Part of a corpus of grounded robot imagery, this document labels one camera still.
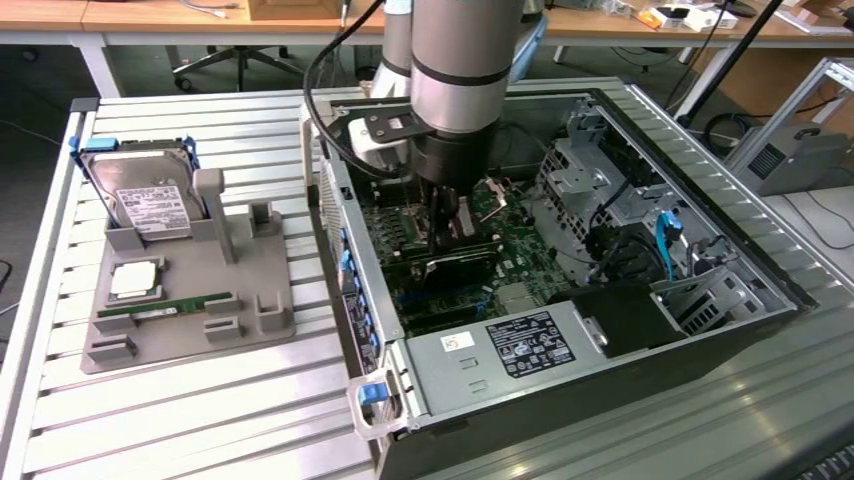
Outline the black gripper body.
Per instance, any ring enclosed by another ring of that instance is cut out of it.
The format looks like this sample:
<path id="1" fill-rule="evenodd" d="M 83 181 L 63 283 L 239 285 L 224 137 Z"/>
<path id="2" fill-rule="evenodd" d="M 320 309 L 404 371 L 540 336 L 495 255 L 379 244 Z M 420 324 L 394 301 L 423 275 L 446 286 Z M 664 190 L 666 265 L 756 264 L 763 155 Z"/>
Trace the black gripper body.
<path id="1" fill-rule="evenodd" d="M 472 133 L 436 131 L 416 138 L 416 173 L 438 186 L 471 190 L 486 175 L 498 125 Z"/>

